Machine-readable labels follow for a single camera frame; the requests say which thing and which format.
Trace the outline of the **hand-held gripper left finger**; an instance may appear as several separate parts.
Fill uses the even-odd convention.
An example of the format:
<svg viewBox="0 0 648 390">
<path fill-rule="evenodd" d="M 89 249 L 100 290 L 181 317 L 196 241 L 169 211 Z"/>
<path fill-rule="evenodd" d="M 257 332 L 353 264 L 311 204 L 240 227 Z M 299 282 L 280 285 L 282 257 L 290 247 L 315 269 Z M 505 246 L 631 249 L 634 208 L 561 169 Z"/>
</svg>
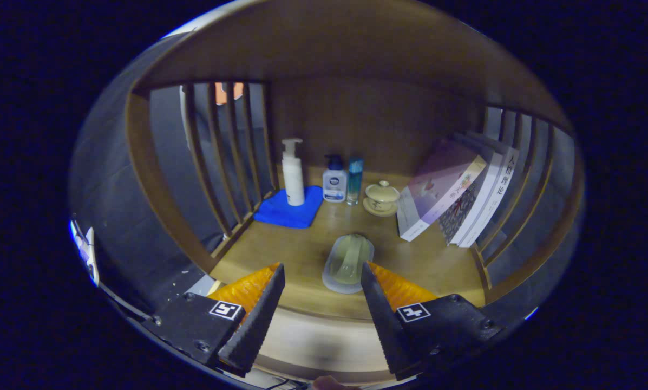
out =
<svg viewBox="0 0 648 390">
<path fill-rule="evenodd" d="M 187 292 L 141 325 L 181 355 L 245 377 L 285 285 L 284 265 L 270 264 L 207 296 Z"/>
</svg>

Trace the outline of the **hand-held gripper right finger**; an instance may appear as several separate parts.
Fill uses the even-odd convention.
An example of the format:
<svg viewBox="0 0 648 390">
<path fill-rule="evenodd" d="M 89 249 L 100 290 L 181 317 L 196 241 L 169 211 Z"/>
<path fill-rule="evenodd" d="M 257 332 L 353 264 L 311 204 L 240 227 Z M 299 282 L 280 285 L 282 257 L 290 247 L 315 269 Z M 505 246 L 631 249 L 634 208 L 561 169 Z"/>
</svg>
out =
<svg viewBox="0 0 648 390">
<path fill-rule="evenodd" d="M 504 331 L 462 296 L 438 297 L 371 262 L 362 265 L 361 286 L 397 380 L 448 372 L 487 350 Z"/>
</svg>

